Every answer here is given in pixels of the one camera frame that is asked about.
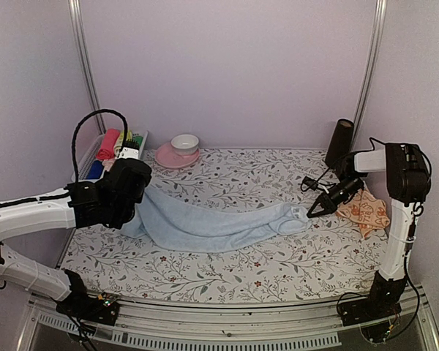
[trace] pink plate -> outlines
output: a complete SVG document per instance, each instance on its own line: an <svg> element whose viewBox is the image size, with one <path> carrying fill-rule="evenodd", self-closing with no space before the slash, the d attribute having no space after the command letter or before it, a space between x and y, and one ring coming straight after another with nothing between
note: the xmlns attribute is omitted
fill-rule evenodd
<svg viewBox="0 0 439 351"><path fill-rule="evenodd" d="M154 159L163 167L171 170L180 170L181 168L193 165L200 156L200 150L197 150L192 155L180 156L174 152L173 146L166 143L156 150Z"/></svg>

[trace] blue rolled towel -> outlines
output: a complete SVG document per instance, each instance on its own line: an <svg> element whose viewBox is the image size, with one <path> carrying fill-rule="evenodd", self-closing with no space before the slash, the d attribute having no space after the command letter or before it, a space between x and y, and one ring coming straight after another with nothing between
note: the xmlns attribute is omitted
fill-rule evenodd
<svg viewBox="0 0 439 351"><path fill-rule="evenodd" d="M201 208L148 186L134 219L121 232L131 238L148 234L163 249L219 253L242 249L275 235L309 228L307 210L290 203L242 213Z"/></svg>
<svg viewBox="0 0 439 351"><path fill-rule="evenodd" d="M86 176L86 179L99 179L101 178L102 171L104 170L104 166L102 165L101 161L94 161L91 165L91 168L89 169L88 175Z"/></svg>

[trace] white wall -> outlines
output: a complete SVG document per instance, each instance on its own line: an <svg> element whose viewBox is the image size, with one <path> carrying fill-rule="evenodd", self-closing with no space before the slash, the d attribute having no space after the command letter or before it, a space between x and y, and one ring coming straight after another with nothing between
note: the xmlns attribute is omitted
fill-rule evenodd
<svg viewBox="0 0 439 351"><path fill-rule="evenodd" d="M70 141L90 111L66 1L0 0L0 201L70 182ZM84 150L97 135L89 122ZM13 249L55 264L67 231L10 240ZM27 294L0 292L0 351L13 350Z"/></svg>
<svg viewBox="0 0 439 351"><path fill-rule="evenodd" d="M439 1L389 1L362 126L357 148L368 148L369 136L418 143L432 161L432 190L410 265L439 327ZM387 198L383 176L369 182Z"/></svg>
<svg viewBox="0 0 439 351"><path fill-rule="evenodd" d="M373 0L87 0L101 106L203 146L326 148L352 119Z"/></svg>

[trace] floral tablecloth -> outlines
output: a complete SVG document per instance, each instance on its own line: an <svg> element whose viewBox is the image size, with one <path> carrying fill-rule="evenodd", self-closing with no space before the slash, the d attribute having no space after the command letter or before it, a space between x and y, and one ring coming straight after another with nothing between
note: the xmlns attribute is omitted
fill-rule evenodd
<svg viewBox="0 0 439 351"><path fill-rule="evenodd" d="M221 211L251 211L280 201L309 207L318 193L301 192L305 175L325 170L323 151L202 150L198 162L153 168L151 184L186 203ZM324 179L331 180L334 175ZM376 230L335 215L312 220L297 235L276 236L224 254L172 252L148 237L127 238L103 226L77 230L62 268L78 272L90 289L127 297L201 303L302 301L365 291L386 248Z"/></svg>

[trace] zip tie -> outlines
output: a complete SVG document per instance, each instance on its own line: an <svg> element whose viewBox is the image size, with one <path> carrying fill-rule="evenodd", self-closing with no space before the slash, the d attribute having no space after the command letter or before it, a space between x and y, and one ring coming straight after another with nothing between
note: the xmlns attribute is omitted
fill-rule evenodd
<svg viewBox="0 0 439 351"><path fill-rule="evenodd" d="M413 240L403 240L403 239L398 239L396 236L390 235L393 239L399 241L400 243L405 243L405 244L411 244L414 243L416 240L416 235L412 236L411 238L413 238Z"/></svg>

